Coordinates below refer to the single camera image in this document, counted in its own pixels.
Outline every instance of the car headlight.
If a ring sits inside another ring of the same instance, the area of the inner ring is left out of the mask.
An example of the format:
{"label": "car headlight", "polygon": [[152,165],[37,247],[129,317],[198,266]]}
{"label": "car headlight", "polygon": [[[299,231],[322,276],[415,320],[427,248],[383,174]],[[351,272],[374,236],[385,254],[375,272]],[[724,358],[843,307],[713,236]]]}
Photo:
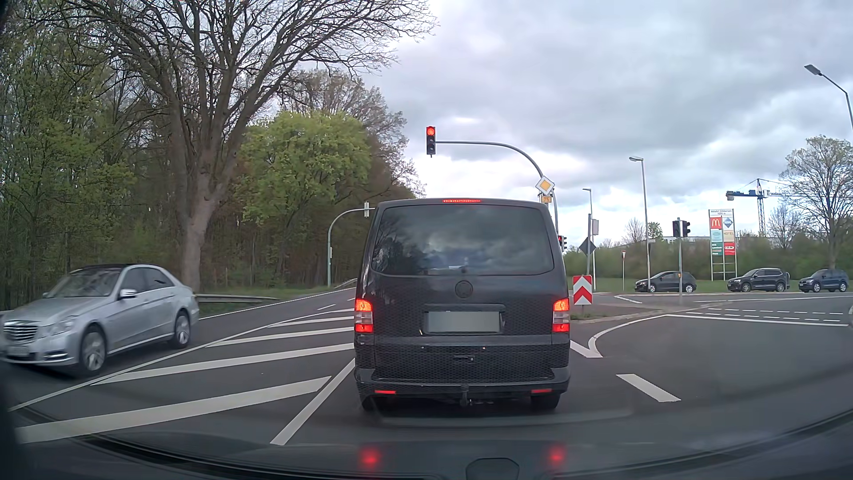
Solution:
{"label": "car headlight", "polygon": [[50,335],[59,335],[61,333],[65,333],[72,328],[74,328],[74,320],[77,318],[77,315],[72,315],[70,317],[65,317],[64,319],[54,323],[50,327],[48,327],[48,333]]}

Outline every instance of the van taillight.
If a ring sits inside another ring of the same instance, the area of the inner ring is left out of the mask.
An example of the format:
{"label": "van taillight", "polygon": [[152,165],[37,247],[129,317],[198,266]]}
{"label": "van taillight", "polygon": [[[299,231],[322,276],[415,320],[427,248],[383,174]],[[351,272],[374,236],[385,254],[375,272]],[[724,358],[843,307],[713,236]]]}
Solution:
{"label": "van taillight", "polygon": [[554,320],[551,323],[551,331],[553,333],[568,333],[569,319],[572,315],[569,313],[569,299],[563,298],[554,302]]}
{"label": "van taillight", "polygon": [[363,298],[356,299],[356,333],[373,333],[373,305]]}

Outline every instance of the car side mirror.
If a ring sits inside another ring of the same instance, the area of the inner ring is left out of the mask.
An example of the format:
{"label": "car side mirror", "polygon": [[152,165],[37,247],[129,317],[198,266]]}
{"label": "car side mirror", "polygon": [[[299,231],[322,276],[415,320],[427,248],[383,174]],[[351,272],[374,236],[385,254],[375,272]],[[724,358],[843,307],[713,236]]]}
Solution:
{"label": "car side mirror", "polygon": [[134,290],[134,289],[121,289],[121,290],[119,290],[119,300],[124,300],[125,298],[136,298],[136,290]]}

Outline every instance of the silver sedan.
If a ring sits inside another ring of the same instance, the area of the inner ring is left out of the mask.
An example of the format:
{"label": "silver sedan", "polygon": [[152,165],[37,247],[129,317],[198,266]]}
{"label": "silver sedan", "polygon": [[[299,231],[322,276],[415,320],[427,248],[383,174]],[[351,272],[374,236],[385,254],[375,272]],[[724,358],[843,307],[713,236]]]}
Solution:
{"label": "silver sedan", "polygon": [[95,265],[3,316],[7,362],[96,375],[107,357],[152,342],[185,348],[199,305],[192,289],[154,265]]}

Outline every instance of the van logo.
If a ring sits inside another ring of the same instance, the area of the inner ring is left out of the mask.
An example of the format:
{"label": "van logo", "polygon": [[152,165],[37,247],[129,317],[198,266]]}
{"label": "van logo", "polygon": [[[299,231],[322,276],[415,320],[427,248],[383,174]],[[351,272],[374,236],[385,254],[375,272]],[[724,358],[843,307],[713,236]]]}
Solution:
{"label": "van logo", "polygon": [[456,284],[456,296],[459,298],[468,298],[474,292],[474,287],[467,280],[462,280]]}

